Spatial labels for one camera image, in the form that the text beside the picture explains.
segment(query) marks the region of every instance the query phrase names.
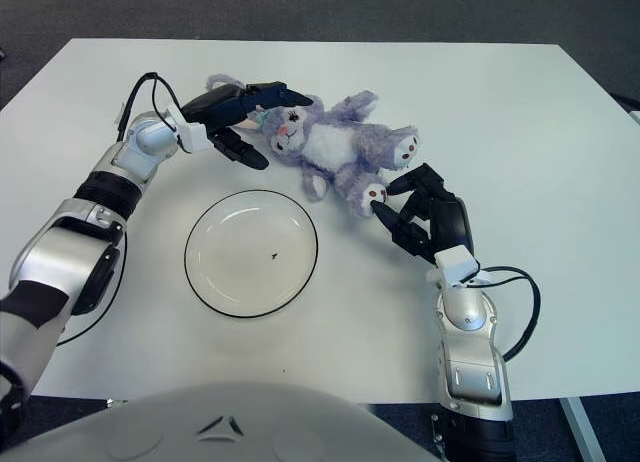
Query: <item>white table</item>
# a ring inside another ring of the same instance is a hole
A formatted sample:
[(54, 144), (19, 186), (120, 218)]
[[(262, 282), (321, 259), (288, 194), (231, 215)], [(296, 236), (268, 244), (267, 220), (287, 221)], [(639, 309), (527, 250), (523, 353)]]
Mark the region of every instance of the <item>white table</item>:
[[(183, 102), (216, 72), (281, 79), (326, 105), (378, 93), (371, 120), (418, 126), (416, 159), (466, 201), (479, 260), (522, 267), (542, 289), (538, 329), (508, 364), (513, 398), (640, 389), (640, 127), (556, 46), (72, 40), (0, 112), (0, 273), (113, 142), (120, 103), (149, 70)], [(134, 113), (149, 108), (147, 87)], [(251, 188), (300, 202), (320, 250), (298, 299), (237, 320), (192, 293), (183, 250), (207, 207)], [(352, 218), (335, 195), (309, 203), (296, 168), (272, 161), (257, 172), (214, 150), (179, 154), (160, 168), (129, 236), (114, 306), (56, 350), (36, 393), (130, 399), (245, 379), (357, 402), (433, 400), (429, 265), (395, 247), (376, 220)], [(529, 317), (529, 289), (491, 295), (506, 350)]]

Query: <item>stuffed animal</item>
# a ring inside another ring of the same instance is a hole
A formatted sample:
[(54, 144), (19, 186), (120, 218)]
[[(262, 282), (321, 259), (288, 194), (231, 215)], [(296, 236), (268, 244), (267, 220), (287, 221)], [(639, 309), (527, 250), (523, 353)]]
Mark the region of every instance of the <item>stuffed animal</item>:
[[(244, 87), (219, 74), (209, 77), (207, 89), (220, 84)], [(352, 213), (371, 217), (371, 201), (384, 202), (387, 197), (387, 183), (378, 175), (379, 169), (398, 170), (409, 164), (418, 149), (417, 129), (363, 123), (378, 100), (369, 91), (345, 98), (328, 112), (319, 97), (308, 97), (314, 101), (308, 107), (277, 107), (251, 114), (253, 128), (264, 134), (279, 159), (302, 168), (302, 184), (310, 200), (324, 198), (333, 184)]]

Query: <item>white plate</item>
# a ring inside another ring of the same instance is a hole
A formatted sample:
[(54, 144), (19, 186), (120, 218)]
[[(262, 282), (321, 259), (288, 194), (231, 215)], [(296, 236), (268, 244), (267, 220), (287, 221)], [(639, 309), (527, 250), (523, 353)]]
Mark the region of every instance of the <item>white plate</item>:
[(226, 197), (193, 227), (184, 254), (189, 284), (212, 309), (259, 317), (288, 304), (318, 255), (313, 222), (294, 200), (266, 190)]

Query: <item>dark floor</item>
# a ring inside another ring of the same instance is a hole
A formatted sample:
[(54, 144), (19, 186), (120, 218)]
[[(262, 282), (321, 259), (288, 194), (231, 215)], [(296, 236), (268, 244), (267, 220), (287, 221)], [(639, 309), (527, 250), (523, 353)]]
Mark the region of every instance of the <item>dark floor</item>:
[[(0, 0), (0, 107), (73, 37), (553, 43), (609, 91), (640, 98), (640, 0)], [(583, 402), (607, 460), (640, 460), (640, 395)], [(102, 407), (33, 398), (15, 440)], [(376, 410), (431, 447), (429, 406)], [(580, 460), (557, 401), (514, 410), (520, 460)]]

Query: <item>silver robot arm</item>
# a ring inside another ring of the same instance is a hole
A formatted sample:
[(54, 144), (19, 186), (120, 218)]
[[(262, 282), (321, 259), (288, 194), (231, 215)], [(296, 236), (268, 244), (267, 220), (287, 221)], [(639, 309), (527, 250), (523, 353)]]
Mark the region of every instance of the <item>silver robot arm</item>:
[(179, 108), (174, 103), (136, 117), (129, 111), (145, 74), (123, 111), (118, 141), (107, 149), (75, 195), (62, 202), (17, 257), (9, 293), (0, 299), (0, 446), (21, 424), (25, 400), (44, 371), (72, 315), (100, 302), (120, 255), (116, 248), (127, 220), (156, 174), (179, 148), (193, 153), (211, 147), (256, 169), (268, 161), (228, 128), (258, 105), (309, 105), (312, 101), (282, 82), (222, 86)]
[[(513, 412), (505, 361), (515, 356), (535, 329), (540, 291), (533, 279), (515, 267), (480, 270), (473, 256), (473, 240), (464, 203), (444, 188), (444, 180), (427, 164), (399, 177), (388, 195), (411, 191), (399, 213), (381, 202), (373, 211), (389, 229), (392, 240), (411, 255), (436, 266), (427, 280), (440, 289), (435, 301), (441, 343), (437, 357), (440, 414), (432, 416), (434, 441), (451, 462), (514, 461)], [(412, 222), (429, 221), (429, 232)], [(519, 274), (491, 283), (489, 272)], [(526, 279), (534, 295), (527, 328), (504, 358), (493, 336), (496, 309), (483, 288)]]
[[(175, 124), (170, 116), (166, 120)], [(211, 146), (206, 131), (201, 133), (199, 147)], [(155, 114), (137, 117), (126, 140), (107, 150), (75, 196), (62, 202), (14, 262), (9, 294), (0, 301), (4, 437), (22, 422), (22, 404), (69, 318), (100, 302), (120, 255), (116, 246), (127, 219), (158, 165), (177, 150), (176, 134)]]
[(435, 313), (442, 410), (432, 415), (434, 441), (450, 461), (516, 460), (506, 367), (493, 344), (496, 309), (482, 289), (471, 287), (490, 284), (489, 274), (477, 271), (464, 245), (437, 252), (435, 261), (437, 269), (427, 273), (440, 288)]

